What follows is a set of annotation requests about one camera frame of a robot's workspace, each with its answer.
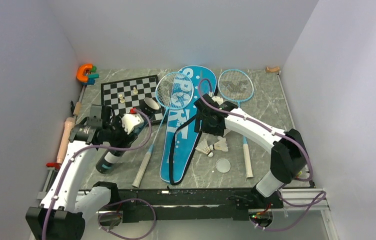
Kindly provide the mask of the black shuttlecock tube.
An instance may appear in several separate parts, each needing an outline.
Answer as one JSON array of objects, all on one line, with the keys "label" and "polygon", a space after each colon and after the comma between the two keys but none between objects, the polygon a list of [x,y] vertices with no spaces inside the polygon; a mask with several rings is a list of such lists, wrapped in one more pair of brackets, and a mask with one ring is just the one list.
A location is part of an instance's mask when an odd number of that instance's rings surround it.
[{"label": "black shuttlecock tube", "polygon": [[[151,120],[159,109],[159,104],[152,98],[147,97],[141,100],[140,106],[133,108],[129,114],[139,114],[140,112],[142,112],[148,117],[149,120]],[[119,114],[116,120],[113,121],[113,124],[118,121],[119,117],[123,117],[123,115]],[[145,120],[145,118],[142,115],[141,117],[144,119],[144,126],[139,128],[139,134],[148,125],[148,121]],[[102,174],[110,172],[113,169],[114,164],[118,162],[118,160],[124,153],[124,151],[107,149],[101,156],[100,160],[98,160],[96,164],[96,170]]]}]

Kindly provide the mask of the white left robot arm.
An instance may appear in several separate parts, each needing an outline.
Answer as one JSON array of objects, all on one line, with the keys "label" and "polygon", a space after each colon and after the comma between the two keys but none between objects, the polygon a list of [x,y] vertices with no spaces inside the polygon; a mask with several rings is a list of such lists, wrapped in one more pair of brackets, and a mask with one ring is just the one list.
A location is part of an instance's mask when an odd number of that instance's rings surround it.
[{"label": "white left robot arm", "polygon": [[116,183],[100,181],[89,193],[77,198],[88,163],[98,149],[128,152],[143,147],[131,146],[139,132],[151,126],[142,112],[126,114],[111,121],[109,116],[86,117],[70,132],[68,149],[57,177],[38,207],[30,207],[26,221],[37,240],[79,240],[86,223],[101,208],[115,209],[120,203]]}]

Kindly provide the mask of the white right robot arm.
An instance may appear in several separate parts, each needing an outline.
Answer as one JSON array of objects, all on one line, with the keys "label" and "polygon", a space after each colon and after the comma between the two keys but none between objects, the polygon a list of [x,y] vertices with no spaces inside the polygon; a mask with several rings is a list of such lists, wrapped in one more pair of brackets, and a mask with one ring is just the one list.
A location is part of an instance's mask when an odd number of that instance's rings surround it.
[{"label": "white right robot arm", "polygon": [[198,99],[194,105],[197,108],[197,132],[214,136],[222,136],[226,130],[236,132],[270,153],[269,171],[251,190],[251,200],[256,207],[266,206],[281,187],[291,183],[305,166],[310,165],[299,131],[272,127],[233,103],[225,101],[218,104],[208,96]]}]

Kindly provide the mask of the white round tube lid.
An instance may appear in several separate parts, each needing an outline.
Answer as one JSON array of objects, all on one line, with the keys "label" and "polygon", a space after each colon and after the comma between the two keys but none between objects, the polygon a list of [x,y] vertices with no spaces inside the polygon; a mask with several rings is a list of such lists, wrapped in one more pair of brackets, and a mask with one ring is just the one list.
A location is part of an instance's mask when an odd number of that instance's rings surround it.
[{"label": "white round tube lid", "polygon": [[218,159],[216,161],[216,169],[220,172],[220,173],[227,173],[230,171],[231,169],[231,163],[228,159],[225,159],[225,158],[221,158],[221,159]]}]

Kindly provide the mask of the blue racket bag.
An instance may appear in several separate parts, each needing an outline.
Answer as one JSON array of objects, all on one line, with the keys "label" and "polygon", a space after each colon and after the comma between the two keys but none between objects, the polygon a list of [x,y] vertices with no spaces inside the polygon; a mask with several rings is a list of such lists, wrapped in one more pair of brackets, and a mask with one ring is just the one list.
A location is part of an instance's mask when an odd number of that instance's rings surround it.
[{"label": "blue racket bag", "polygon": [[209,79],[210,83],[203,82],[201,92],[214,95],[217,92],[215,73],[207,67],[189,65],[181,68],[183,73],[191,78],[194,86],[194,95],[190,104],[184,109],[170,110],[168,113],[165,131],[165,143],[162,153],[160,178],[171,185],[181,183],[195,153],[201,133],[195,132],[195,115],[197,108],[194,105],[200,98],[198,86],[201,79]]}]

